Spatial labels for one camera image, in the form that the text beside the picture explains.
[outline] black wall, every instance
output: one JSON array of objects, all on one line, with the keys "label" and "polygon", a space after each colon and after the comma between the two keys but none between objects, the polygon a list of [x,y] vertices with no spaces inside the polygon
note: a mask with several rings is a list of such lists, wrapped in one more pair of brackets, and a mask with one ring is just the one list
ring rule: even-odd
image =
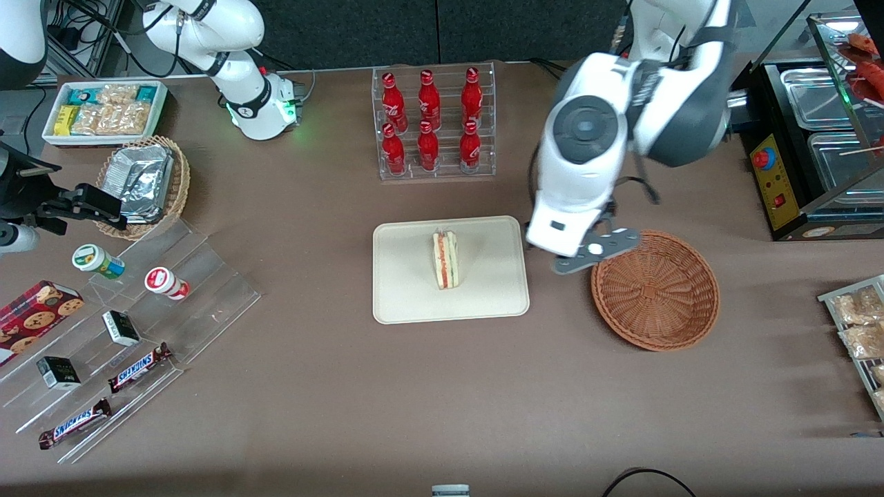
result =
[{"label": "black wall", "polygon": [[607,50],[622,0],[252,0],[261,45],[299,69],[569,60]]}]

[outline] red cookie box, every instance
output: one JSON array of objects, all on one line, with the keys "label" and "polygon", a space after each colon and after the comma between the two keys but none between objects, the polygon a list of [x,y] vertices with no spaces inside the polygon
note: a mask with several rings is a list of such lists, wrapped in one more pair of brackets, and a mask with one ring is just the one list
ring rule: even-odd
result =
[{"label": "red cookie box", "polygon": [[83,299],[77,292],[41,281],[0,309],[0,366],[81,307]]}]

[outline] red bottle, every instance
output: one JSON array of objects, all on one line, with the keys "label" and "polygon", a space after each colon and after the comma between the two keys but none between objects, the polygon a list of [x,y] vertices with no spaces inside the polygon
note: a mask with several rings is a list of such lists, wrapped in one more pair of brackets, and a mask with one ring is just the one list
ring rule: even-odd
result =
[{"label": "red bottle", "polygon": [[421,121],[417,148],[421,151],[421,167],[426,172],[436,171],[439,167],[439,140],[433,133],[433,125],[426,119]]},{"label": "red bottle", "polygon": [[482,127],[482,87],[479,86],[479,70],[475,67],[467,69],[467,84],[461,92],[463,109],[463,125],[475,121],[476,127]]},{"label": "red bottle", "polygon": [[387,120],[396,128],[396,134],[403,134],[408,129],[408,118],[405,117],[405,99],[396,88],[396,78],[392,73],[381,76],[384,83],[384,113]]},{"label": "red bottle", "polygon": [[472,174],[479,169],[479,148],[482,142],[476,134],[476,123],[469,121],[463,127],[464,135],[461,137],[461,171],[464,174]]},{"label": "red bottle", "polygon": [[384,149],[387,169],[393,176],[401,176],[405,174],[405,147],[402,146],[399,136],[396,136],[396,130],[392,124],[384,123],[384,127],[381,129],[384,132],[381,148]]},{"label": "red bottle", "polygon": [[417,101],[421,104],[421,119],[430,121],[433,131],[442,127],[442,109],[439,90],[433,84],[433,71],[421,71],[421,91],[417,92]]}]

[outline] small wicker basket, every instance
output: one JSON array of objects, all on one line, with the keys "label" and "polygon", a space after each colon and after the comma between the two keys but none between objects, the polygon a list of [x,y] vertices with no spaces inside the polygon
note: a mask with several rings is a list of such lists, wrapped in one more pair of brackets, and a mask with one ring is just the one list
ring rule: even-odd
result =
[{"label": "small wicker basket", "polygon": [[[179,146],[172,140],[163,136],[151,136],[143,140],[133,141],[123,145],[123,149],[130,147],[147,147],[148,145],[163,145],[167,147],[175,155],[175,162],[172,165],[172,176],[169,179],[169,190],[166,194],[164,214],[161,220],[179,217],[184,211],[184,205],[187,203],[187,189],[190,187],[190,165],[187,163],[187,157],[181,152]],[[111,158],[104,161],[104,167],[98,173],[98,180],[95,182],[97,187],[101,187],[104,183],[104,175],[107,174],[108,166]],[[104,223],[95,223],[102,233],[114,238],[123,238],[126,240],[139,240],[145,233],[150,231],[156,223],[152,225],[129,225],[124,231],[119,231]]]},{"label": "small wicker basket", "polygon": [[712,268],[690,245],[659,231],[642,231],[637,248],[595,266],[591,292],[611,328],[649,350],[692,347],[719,315]]}]

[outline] aluminum foil package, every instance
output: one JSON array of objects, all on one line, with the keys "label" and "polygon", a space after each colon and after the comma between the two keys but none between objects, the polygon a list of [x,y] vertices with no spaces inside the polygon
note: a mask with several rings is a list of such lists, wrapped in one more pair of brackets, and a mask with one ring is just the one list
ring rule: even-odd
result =
[{"label": "aluminum foil package", "polygon": [[120,213],[130,224],[156,223],[163,216],[174,160],[162,145],[117,150],[110,158],[102,190],[123,202]]}]

